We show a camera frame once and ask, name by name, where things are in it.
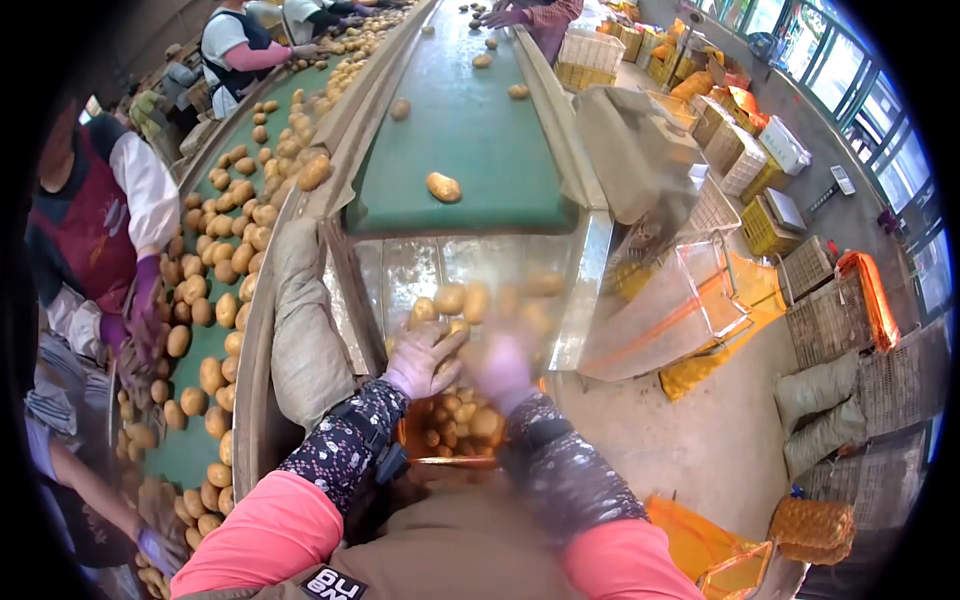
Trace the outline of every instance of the white crate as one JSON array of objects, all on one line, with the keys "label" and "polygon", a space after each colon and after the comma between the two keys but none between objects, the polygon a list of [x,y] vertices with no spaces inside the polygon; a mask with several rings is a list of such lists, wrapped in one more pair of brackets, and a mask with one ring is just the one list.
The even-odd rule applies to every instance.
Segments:
[{"label": "white crate", "polygon": [[613,36],[599,32],[569,30],[560,48],[560,62],[579,64],[616,75],[627,47]]}]

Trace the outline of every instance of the worker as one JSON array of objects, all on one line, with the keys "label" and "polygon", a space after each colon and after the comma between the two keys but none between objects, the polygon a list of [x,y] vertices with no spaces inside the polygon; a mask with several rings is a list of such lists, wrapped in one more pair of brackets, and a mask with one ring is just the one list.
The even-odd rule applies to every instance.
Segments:
[{"label": "worker", "polygon": [[351,16],[355,9],[372,12],[372,9],[359,5],[354,7],[352,2],[334,3],[330,0],[287,0],[282,8],[283,22],[295,44],[308,43],[328,33],[331,27],[345,30],[363,25],[362,17]]},{"label": "worker", "polygon": [[243,5],[242,0],[224,0],[201,33],[200,57],[217,119],[233,113],[278,64],[320,57],[316,44],[288,48],[273,41],[270,32],[247,16]]},{"label": "worker", "polygon": [[77,97],[59,99],[36,166],[26,231],[34,283],[50,329],[100,364],[109,348],[124,387],[149,399],[160,253],[180,223],[180,194],[150,146],[111,115],[80,126]]},{"label": "worker", "polygon": [[163,93],[174,101],[171,118],[183,136],[190,133],[197,126],[197,109],[186,97],[186,90],[195,84],[201,76],[201,70],[192,71],[177,60],[177,54],[182,47],[171,44],[164,52],[167,68],[163,71]]},{"label": "worker", "polygon": [[[488,358],[468,374],[507,418],[498,458],[526,502],[475,486],[437,491],[394,513],[383,537],[331,556],[358,486],[389,472],[383,450],[407,407],[462,370],[460,361],[437,367],[466,332],[447,335],[438,322],[405,326],[386,372],[334,405],[236,504],[172,580],[172,597],[553,600],[579,590],[589,598],[703,599],[626,482],[531,383],[528,348],[506,327],[488,333]],[[526,507],[544,534],[525,525]]]},{"label": "worker", "polygon": [[583,10],[584,0],[497,0],[480,20],[491,29],[523,25],[553,66],[567,27]]}]

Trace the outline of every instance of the cardboard box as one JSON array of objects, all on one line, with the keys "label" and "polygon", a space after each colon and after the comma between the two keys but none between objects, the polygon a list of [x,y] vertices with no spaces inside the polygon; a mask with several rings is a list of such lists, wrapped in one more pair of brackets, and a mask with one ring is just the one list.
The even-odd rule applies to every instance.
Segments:
[{"label": "cardboard box", "polygon": [[750,81],[753,78],[750,77],[747,69],[743,68],[736,60],[727,56],[724,57],[724,63],[725,66],[720,66],[720,63],[717,62],[717,59],[713,56],[710,57],[707,63],[707,70],[710,72],[716,84],[720,87],[732,85],[740,89],[750,89]]}]

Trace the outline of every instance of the white box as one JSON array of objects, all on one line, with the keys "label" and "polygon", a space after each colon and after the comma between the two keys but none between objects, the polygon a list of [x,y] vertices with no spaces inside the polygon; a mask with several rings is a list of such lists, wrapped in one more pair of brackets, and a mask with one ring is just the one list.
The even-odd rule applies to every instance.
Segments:
[{"label": "white box", "polygon": [[813,158],[776,115],[770,117],[770,122],[763,128],[759,140],[787,175],[797,175],[804,167],[809,166]]}]

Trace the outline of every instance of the maroon apron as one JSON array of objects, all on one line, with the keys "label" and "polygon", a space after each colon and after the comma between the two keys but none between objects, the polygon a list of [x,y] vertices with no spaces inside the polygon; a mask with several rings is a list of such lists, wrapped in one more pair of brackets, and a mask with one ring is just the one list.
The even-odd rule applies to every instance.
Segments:
[{"label": "maroon apron", "polygon": [[60,250],[86,297],[105,314],[121,315],[136,276],[127,194],[93,149],[86,127],[80,128],[80,149],[89,167],[66,216],[55,225],[40,210],[31,210],[30,220]]},{"label": "maroon apron", "polygon": [[[514,9],[522,10],[549,6],[553,4],[553,2],[548,0],[512,0],[511,4],[514,5]],[[553,63],[557,61],[557,56],[560,54],[560,47],[564,43],[564,34],[566,34],[566,29],[569,25],[569,23],[561,23],[560,25],[551,25],[549,27],[526,26],[527,31],[530,32],[530,37],[537,44],[537,47],[540,48],[540,51],[543,52],[546,61],[551,67]]]}]

